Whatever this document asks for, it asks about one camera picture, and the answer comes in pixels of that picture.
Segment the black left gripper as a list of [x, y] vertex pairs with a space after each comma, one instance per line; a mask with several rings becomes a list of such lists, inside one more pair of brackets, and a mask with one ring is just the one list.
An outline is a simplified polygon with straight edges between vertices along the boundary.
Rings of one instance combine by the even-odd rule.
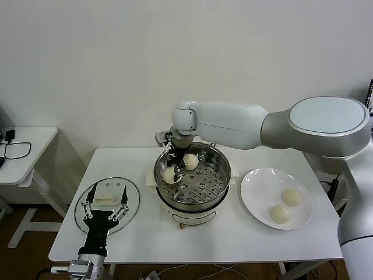
[[96, 254], [106, 257], [108, 231], [116, 227], [117, 221], [120, 221], [129, 211], [129, 206], [127, 206], [127, 186], [124, 187], [119, 207], [113, 212], [93, 210], [92, 213], [95, 193], [96, 186], [90, 187], [87, 194], [83, 196], [83, 201], [80, 202], [80, 206], [83, 209], [83, 219], [86, 219], [85, 224], [89, 230], [84, 245], [78, 251], [78, 255]]

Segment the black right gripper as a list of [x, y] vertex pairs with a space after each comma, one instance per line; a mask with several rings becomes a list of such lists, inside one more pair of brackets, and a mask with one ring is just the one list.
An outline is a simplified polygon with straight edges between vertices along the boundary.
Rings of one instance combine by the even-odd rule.
[[186, 174], [184, 155], [189, 149], [190, 145], [178, 148], [173, 143], [166, 145], [168, 160], [170, 160], [170, 167], [174, 166], [174, 182], [179, 182]]

